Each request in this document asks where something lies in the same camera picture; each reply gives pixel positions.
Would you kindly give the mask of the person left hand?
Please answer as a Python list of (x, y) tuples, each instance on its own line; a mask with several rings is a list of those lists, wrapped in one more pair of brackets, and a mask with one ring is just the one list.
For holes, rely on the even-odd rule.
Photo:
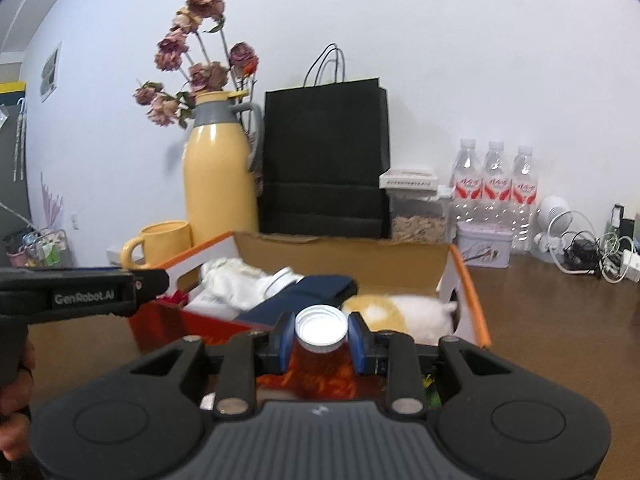
[(27, 339), (14, 382), (1, 389), (1, 454), (9, 462), (19, 460), (29, 453), (30, 418), (27, 408), (32, 400), (32, 371), (35, 366), (35, 347)]

